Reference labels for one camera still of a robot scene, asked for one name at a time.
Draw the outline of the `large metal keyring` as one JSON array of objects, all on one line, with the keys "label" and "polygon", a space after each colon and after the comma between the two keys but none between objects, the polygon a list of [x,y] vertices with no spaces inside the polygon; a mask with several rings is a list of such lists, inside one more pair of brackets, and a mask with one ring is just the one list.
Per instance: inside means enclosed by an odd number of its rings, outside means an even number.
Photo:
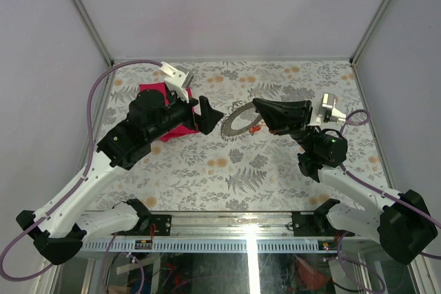
[{"label": "large metal keyring", "polygon": [[262,117],[252,102],[236,101],[222,120],[220,136],[225,141],[240,140],[262,123]]}]

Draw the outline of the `red key tag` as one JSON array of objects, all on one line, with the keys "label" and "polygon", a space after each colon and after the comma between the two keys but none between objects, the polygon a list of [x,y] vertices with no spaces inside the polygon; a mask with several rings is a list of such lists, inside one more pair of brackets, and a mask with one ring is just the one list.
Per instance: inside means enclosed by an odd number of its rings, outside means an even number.
[{"label": "red key tag", "polygon": [[259,132],[260,130],[261,130],[261,126],[256,125],[256,126],[253,126],[252,128],[249,129],[249,133],[251,135],[254,135],[256,132]]}]

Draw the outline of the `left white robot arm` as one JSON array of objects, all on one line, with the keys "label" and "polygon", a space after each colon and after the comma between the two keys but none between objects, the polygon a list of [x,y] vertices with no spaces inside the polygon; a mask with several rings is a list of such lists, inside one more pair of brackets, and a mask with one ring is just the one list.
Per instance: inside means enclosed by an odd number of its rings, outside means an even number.
[{"label": "left white robot arm", "polygon": [[149,232],[151,213],[137,198],[95,215],[84,212],[102,190],[151,152],[154,141],[180,125],[208,135],[222,117],[204,96],[182,101],[175,93],[139,92],[126,119],[99,141],[84,169],[43,207],[22,211],[17,223],[53,265],[66,263],[84,244],[106,235]]}]

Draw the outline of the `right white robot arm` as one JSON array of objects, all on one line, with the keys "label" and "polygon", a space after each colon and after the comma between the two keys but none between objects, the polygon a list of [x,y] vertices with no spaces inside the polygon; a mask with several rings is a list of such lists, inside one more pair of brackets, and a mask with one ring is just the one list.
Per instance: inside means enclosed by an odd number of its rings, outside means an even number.
[{"label": "right white robot arm", "polygon": [[396,262],[410,264],[438,236],[440,223],[429,214],[423,197],[377,186],[351,173],[343,163],[348,142],[342,132],[323,129],[326,123],[352,124],[336,107],[336,97],[325,93],[319,103],[268,101],[252,103],[273,135],[289,135],[302,148],[298,166],[302,175],[327,185],[358,203],[354,209],[341,202],[326,202],[316,209],[314,226],[322,235],[348,231],[377,242]]}]

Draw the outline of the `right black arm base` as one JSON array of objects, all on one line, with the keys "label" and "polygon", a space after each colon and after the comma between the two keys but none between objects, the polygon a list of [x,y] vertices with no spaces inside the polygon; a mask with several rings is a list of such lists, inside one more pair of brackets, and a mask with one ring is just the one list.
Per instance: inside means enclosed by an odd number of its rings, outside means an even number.
[{"label": "right black arm base", "polygon": [[327,214],[339,200],[330,198],[313,211],[292,211],[292,232],[295,237],[330,237],[338,232],[327,219]]}]

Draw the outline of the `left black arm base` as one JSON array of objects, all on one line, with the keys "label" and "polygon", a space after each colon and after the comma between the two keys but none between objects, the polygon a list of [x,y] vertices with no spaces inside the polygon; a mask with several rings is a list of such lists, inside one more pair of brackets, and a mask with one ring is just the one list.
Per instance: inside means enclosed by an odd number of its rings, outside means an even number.
[{"label": "left black arm base", "polygon": [[131,206],[139,217],[132,229],[124,231],[125,235],[170,236],[170,214],[153,214],[139,199],[129,199],[125,203]]}]

